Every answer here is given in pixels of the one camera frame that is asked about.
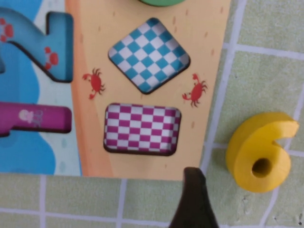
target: yellow number 6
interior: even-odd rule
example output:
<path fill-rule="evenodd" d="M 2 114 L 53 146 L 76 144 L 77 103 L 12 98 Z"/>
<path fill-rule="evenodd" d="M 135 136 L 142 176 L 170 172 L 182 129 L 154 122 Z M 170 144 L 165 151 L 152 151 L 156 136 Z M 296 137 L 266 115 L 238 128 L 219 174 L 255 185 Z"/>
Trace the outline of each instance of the yellow number 6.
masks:
<path fill-rule="evenodd" d="M 299 124 L 285 113 L 261 113 L 234 132 L 226 152 L 226 164 L 237 184 L 252 192 L 273 190 L 287 178 L 289 154 L 275 142 L 294 137 Z"/>

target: white grout line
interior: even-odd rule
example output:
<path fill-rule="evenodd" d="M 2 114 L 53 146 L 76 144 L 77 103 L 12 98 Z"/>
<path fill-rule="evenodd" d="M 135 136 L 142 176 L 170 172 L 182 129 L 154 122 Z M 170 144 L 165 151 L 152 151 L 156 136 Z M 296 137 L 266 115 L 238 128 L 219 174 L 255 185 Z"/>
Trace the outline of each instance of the white grout line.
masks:
<path fill-rule="evenodd" d="M 263 55 L 271 55 L 277 57 L 286 57 L 291 59 L 304 60 L 304 53 L 271 49 L 266 47 L 256 47 L 243 44 L 237 44 L 236 51 L 244 51 Z"/>
<path fill-rule="evenodd" d="M 0 208 L 0 213 L 10 213 L 19 215 L 40 215 L 39 211 L 35 210 L 23 210 L 23 209 L 11 209 L 11 208 Z"/>
<path fill-rule="evenodd" d="M 40 176 L 40 195 L 39 195 L 39 215 L 40 215 L 40 228 L 46 228 L 46 190 L 47 190 L 47 177 Z"/>
<path fill-rule="evenodd" d="M 223 75 L 222 75 L 222 80 L 219 84 L 218 87 L 218 94 L 217 94 L 217 99 L 216 103 L 214 106 L 214 111 L 213 111 L 213 117 L 211 120 L 210 124 L 210 130 L 207 138 L 207 143 L 205 147 L 205 153 L 203 157 L 202 164 L 200 168 L 202 169 L 203 173 L 206 174 L 208 164 L 211 158 L 211 153 L 212 153 L 212 144 L 214 142 L 215 134 L 217 131 L 218 123 L 219 123 L 219 117 L 221 113 L 222 106 L 224 104 L 225 100 L 225 94 L 226 94 L 226 88 L 229 80 L 229 75 L 232 69 L 232 64 L 234 60 L 234 55 L 235 55 L 235 49 L 238 41 L 238 36 L 241 30 L 242 26 L 242 21 L 243 21 L 243 15 L 245 11 L 247 0 L 238 0 L 237 4 L 237 10 L 235 13 L 235 18 L 234 18 L 234 23 L 232 27 L 232 33 L 231 33 L 231 38 L 230 38 L 230 43 L 226 55 L 226 61 L 224 64 L 224 69 L 223 69 Z"/>
<path fill-rule="evenodd" d="M 118 210 L 117 210 L 117 222 L 116 228 L 122 227 L 122 221 L 124 216 L 124 200 L 125 200 L 125 193 L 127 190 L 127 179 L 122 179 L 120 184 L 120 191 L 119 191 L 119 201 L 118 201 Z"/>
<path fill-rule="evenodd" d="M 261 220 L 260 220 L 260 227 L 263 228 L 266 224 L 266 221 L 272 211 L 272 208 L 274 207 L 275 203 L 276 203 L 276 200 L 277 200 L 277 197 L 279 195 L 279 189 L 280 187 L 277 187 L 275 188 L 273 191 L 272 191 L 272 195 L 271 195 L 271 198 L 270 198 L 270 202 L 269 202 L 269 205 L 267 207 L 267 209 L 265 210 Z"/>
<path fill-rule="evenodd" d="M 10 208 L 0 208 L 0 213 L 9 213 L 9 214 L 20 214 L 20 215 L 35 215 L 39 216 L 39 211 L 34 210 L 22 210 L 22 209 L 10 209 Z M 115 223 L 117 222 L 116 218 L 107 218 L 107 217 L 98 217 L 98 216 L 81 216 L 81 215 L 70 215 L 70 214 L 61 214 L 46 212 L 47 217 L 53 218 L 62 218 L 62 219 L 73 219 L 73 220 L 82 220 L 82 221 L 95 221 L 95 222 L 105 222 L 105 223 Z M 158 221 L 145 221 L 145 220 L 135 220 L 135 219 L 122 219 L 124 224 L 132 225 L 141 225 L 141 226 L 155 226 L 155 227 L 168 227 L 170 223 L 168 222 L 158 222 Z M 220 225 L 220 228 L 260 228 L 259 226 L 228 226 Z M 265 226 L 265 228 L 293 228 L 286 226 Z"/>
<path fill-rule="evenodd" d="M 304 152 L 303 152 L 303 151 L 293 151 L 293 150 L 289 150 L 288 153 L 289 153 L 290 156 L 304 157 Z"/>
<path fill-rule="evenodd" d="M 170 223 L 168 222 L 157 222 L 157 221 L 143 221 L 143 220 L 133 220 L 133 219 L 123 219 L 123 223 L 139 225 L 139 226 L 154 226 L 154 227 L 168 227 Z"/>
<path fill-rule="evenodd" d="M 304 105 L 304 83 L 302 84 L 302 90 L 301 90 L 301 93 L 300 93 L 300 96 L 299 96 L 299 99 L 298 99 L 297 106 L 296 106 L 295 111 L 294 111 L 293 119 L 299 120 L 300 115 L 301 115 L 301 110 L 303 108 L 303 105 Z M 290 145 L 291 145 L 292 138 L 287 139 L 286 141 L 287 141 L 287 143 L 286 143 L 286 146 L 284 147 L 284 149 L 286 151 L 288 151 L 289 148 L 290 148 Z M 274 207 L 274 205 L 276 203 L 278 194 L 279 194 L 279 187 L 277 187 L 276 189 L 273 190 L 269 206 L 266 209 L 264 215 L 262 216 L 262 218 L 260 220 L 260 226 L 261 227 L 265 226 L 266 221 L 267 221 L 267 219 L 269 217 L 269 214 L 271 213 L 271 210 L 272 210 L 272 208 Z"/>
<path fill-rule="evenodd" d="M 51 212 L 46 212 L 46 215 L 48 217 L 82 220 L 82 221 L 108 222 L 108 223 L 115 223 L 117 221 L 116 218 L 105 218 L 105 217 L 98 217 L 98 216 L 83 216 L 83 215 L 69 215 L 69 214 L 51 213 Z"/>
<path fill-rule="evenodd" d="M 229 48 L 229 43 L 223 43 L 222 49 L 228 49 Z"/>

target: cartoon character sticker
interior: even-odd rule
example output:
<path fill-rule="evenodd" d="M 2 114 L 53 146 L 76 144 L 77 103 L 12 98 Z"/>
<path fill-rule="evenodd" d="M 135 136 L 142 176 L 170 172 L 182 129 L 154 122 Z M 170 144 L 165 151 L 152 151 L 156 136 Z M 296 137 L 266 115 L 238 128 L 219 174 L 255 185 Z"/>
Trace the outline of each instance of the cartoon character sticker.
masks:
<path fill-rule="evenodd" d="M 43 111 L 36 110 L 36 111 L 28 111 L 26 109 L 22 109 L 19 112 L 19 119 L 25 121 L 29 124 L 34 124 L 34 127 L 40 128 L 41 122 L 43 117 Z"/>
<path fill-rule="evenodd" d="M 208 87 L 206 86 L 206 81 L 200 82 L 197 74 L 193 74 L 193 80 L 196 80 L 196 82 L 194 83 L 194 88 L 191 93 L 184 93 L 182 98 L 184 100 L 191 101 L 191 107 L 193 107 L 193 105 L 197 107 L 197 104 L 200 103 L 199 99 L 202 96 L 202 93 L 206 93 L 206 89 L 208 89 Z"/>
<path fill-rule="evenodd" d="M 105 90 L 105 85 L 102 84 L 101 78 L 100 78 L 100 74 L 101 72 L 99 72 L 100 69 L 95 70 L 95 68 L 93 69 L 92 73 L 93 74 L 85 74 L 83 75 L 83 79 L 87 80 L 89 78 L 89 82 L 91 82 L 91 86 L 92 86 L 92 94 L 90 94 L 89 99 L 92 100 L 96 93 L 99 93 L 101 95 L 101 92 Z"/>

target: crab illustration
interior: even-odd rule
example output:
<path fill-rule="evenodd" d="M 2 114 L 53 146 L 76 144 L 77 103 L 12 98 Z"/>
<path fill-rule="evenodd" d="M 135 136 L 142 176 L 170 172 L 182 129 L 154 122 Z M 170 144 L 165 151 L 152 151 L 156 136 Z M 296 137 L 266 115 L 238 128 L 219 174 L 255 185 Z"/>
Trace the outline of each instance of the crab illustration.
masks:
<path fill-rule="evenodd" d="M 0 41 L 6 42 L 8 38 L 14 36 L 14 29 L 11 24 L 7 24 L 4 18 L 0 18 Z"/>
<path fill-rule="evenodd" d="M 101 92 L 105 90 L 105 87 L 104 87 L 105 85 L 102 84 L 101 78 L 99 77 L 99 75 L 101 74 L 101 72 L 99 72 L 99 70 L 100 69 L 95 70 L 95 68 L 94 68 L 92 71 L 92 73 L 93 73 L 92 75 L 85 74 L 82 77 L 84 80 L 87 80 L 88 78 L 90 78 L 89 81 L 91 82 L 92 92 L 93 92 L 89 96 L 90 100 L 92 100 L 95 97 L 96 93 L 99 93 L 101 95 Z"/>
<path fill-rule="evenodd" d="M 44 67 L 46 70 L 49 70 L 52 68 L 52 66 L 55 66 L 58 64 L 58 54 L 56 52 L 52 52 L 50 47 L 45 47 L 44 52 L 46 53 L 46 64 Z"/>
<path fill-rule="evenodd" d="M 199 104 L 199 99 L 203 92 L 206 92 L 206 89 L 208 87 L 206 86 L 206 81 L 200 82 L 199 77 L 197 74 L 193 74 L 193 80 L 197 80 L 197 83 L 194 83 L 194 88 L 192 89 L 191 93 L 188 93 L 189 97 L 187 97 L 187 94 L 183 94 L 182 98 L 187 101 L 191 101 L 191 107 L 193 105 L 197 107 L 196 104 Z"/>

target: number 2 cutout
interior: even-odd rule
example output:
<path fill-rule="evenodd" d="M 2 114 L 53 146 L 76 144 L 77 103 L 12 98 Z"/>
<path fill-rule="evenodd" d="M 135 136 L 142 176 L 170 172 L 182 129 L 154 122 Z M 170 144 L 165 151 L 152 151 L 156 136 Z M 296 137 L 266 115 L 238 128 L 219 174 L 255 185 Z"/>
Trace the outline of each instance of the number 2 cutout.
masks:
<path fill-rule="evenodd" d="M 0 42 L 23 51 L 56 82 L 73 80 L 73 18 L 67 13 L 47 14 L 46 35 L 22 14 L 0 7 Z M 5 66 L 0 57 L 0 73 Z"/>

